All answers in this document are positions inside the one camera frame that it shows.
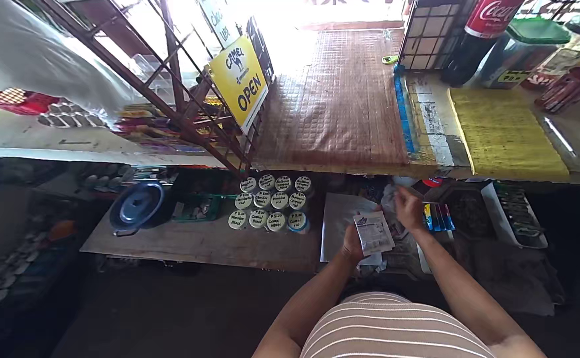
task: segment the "person's hand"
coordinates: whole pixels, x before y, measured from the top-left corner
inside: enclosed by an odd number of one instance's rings
[[[396,217],[407,230],[414,232],[425,228],[422,223],[422,200],[420,198],[405,187],[398,185],[394,202],[396,204]]]
[[[381,211],[382,206],[377,206],[374,211]],[[363,260],[363,248],[361,246],[361,239],[356,225],[350,224],[345,229],[345,237],[343,238],[343,246],[341,247],[341,254],[355,266],[360,260]]]

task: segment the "handwritten label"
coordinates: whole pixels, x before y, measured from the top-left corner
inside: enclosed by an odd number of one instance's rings
[[[288,216],[288,226],[291,229],[300,230],[305,225],[305,214],[300,211],[294,211]]]
[[[259,178],[259,187],[262,188],[263,190],[269,191],[274,186],[275,186],[275,177],[274,176],[272,176],[270,174],[266,174],[266,175],[262,176],[261,178]]]
[[[245,181],[239,184],[239,189],[242,192],[251,192],[257,186],[257,180],[252,176],[249,176]]]
[[[290,207],[295,209],[295,210],[299,210],[302,209],[303,206],[305,205],[305,201],[306,201],[306,197],[305,194],[302,192],[296,192],[292,195],[290,195]]]
[[[268,228],[279,231],[286,225],[286,217],[282,213],[272,213],[268,216]]]
[[[497,78],[498,82],[522,82],[531,74],[531,71],[512,71],[502,72]]]
[[[292,185],[292,180],[288,176],[281,176],[277,179],[275,183],[275,188],[277,188],[280,192],[285,192],[290,189],[290,185]]]
[[[239,210],[246,209],[253,203],[253,195],[247,192],[242,192],[235,198],[235,207]]]
[[[296,179],[296,182],[294,182],[294,187],[296,188],[297,191],[300,192],[306,192],[310,190],[311,186],[312,181],[307,176],[300,176]]]
[[[284,192],[276,192],[272,196],[272,207],[275,209],[285,209],[288,206],[288,194]]]
[[[270,192],[260,191],[254,196],[254,204],[259,208],[267,207],[270,204]]]
[[[263,225],[266,224],[267,220],[268,213],[266,213],[264,210],[261,209],[253,211],[250,217],[251,226],[256,229],[263,227]]]
[[[226,48],[237,40],[237,26],[233,20],[227,19],[230,10],[223,0],[201,0],[200,6],[222,47]]]
[[[246,224],[246,212],[243,210],[233,211],[228,217],[228,225],[233,229],[242,229]]]

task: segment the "blue tape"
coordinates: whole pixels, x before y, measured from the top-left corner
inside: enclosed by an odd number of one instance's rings
[[[401,84],[401,72],[405,69],[403,65],[394,66],[394,89],[396,89],[396,102],[398,103],[398,114],[403,126],[403,137],[405,138],[405,148],[408,153],[415,153],[413,146],[412,132],[410,132],[409,118],[407,118],[407,109],[405,108],[405,96],[403,95],[403,86]]]

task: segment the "dark floor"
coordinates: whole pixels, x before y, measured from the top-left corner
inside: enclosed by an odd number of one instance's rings
[[[199,271],[147,265],[94,276],[53,356],[247,357],[281,307],[312,277],[192,266]]]
[[[181,272],[152,264],[109,269],[88,280],[82,307],[53,357],[249,357],[310,277],[216,265]],[[442,300],[435,283],[397,286],[414,301]],[[576,287],[572,298],[580,303],[580,281]],[[555,317],[513,316],[547,356],[580,356],[580,304]]]

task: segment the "coca-cola logo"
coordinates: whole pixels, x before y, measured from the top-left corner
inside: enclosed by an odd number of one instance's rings
[[[494,22],[509,22],[511,18],[515,15],[515,12],[519,6],[500,6],[502,1],[494,1],[486,5],[478,17],[481,20],[490,20]]]

